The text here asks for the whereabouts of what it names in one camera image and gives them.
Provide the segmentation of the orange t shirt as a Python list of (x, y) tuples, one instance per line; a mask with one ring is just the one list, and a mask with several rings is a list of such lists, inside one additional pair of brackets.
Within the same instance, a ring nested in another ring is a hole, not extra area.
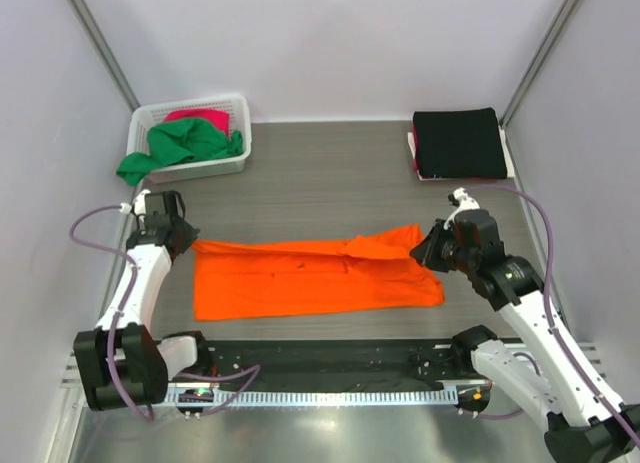
[(410, 256), (417, 225), (345, 240), (198, 241), (193, 312), (201, 322), (440, 306), (442, 283)]

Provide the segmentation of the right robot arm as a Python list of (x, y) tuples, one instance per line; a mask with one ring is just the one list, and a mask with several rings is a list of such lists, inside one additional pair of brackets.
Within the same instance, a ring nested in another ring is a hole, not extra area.
[(612, 462), (639, 445), (639, 407), (604, 381), (548, 298), (528, 260), (506, 254), (495, 219), (463, 200), (411, 252), (437, 272), (459, 271), (517, 333), (541, 369), (536, 374), (486, 327), (455, 335), (450, 355), (462, 378), (497, 384), (536, 422), (557, 462)]

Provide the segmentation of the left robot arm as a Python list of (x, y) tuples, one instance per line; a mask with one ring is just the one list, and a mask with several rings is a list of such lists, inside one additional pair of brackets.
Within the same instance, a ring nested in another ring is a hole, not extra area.
[(73, 343), (86, 402), (94, 411), (148, 409), (164, 400), (169, 382), (180, 373), (200, 382), (213, 368), (201, 332), (179, 332), (161, 341), (150, 334), (162, 283), (199, 233), (186, 220), (181, 194), (143, 190), (116, 209), (134, 223), (124, 248), (111, 251), (124, 268), (104, 314)]

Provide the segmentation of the white plastic basket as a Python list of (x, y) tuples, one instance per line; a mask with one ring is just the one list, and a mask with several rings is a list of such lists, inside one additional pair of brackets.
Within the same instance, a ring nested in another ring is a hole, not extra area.
[(148, 175), (148, 181), (154, 184), (172, 183), (238, 173), (244, 170), (245, 163), (252, 152), (252, 128), (248, 101), (238, 93), (149, 104), (137, 108), (132, 114), (129, 125), (126, 153), (148, 153), (147, 133), (150, 128), (161, 123), (174, 110), (192, 109), (226, 112), (229, 115), (230, 132), (239, 131), (242, 134), (242, 153), (226, 159), (185, 163), (158, 169)]

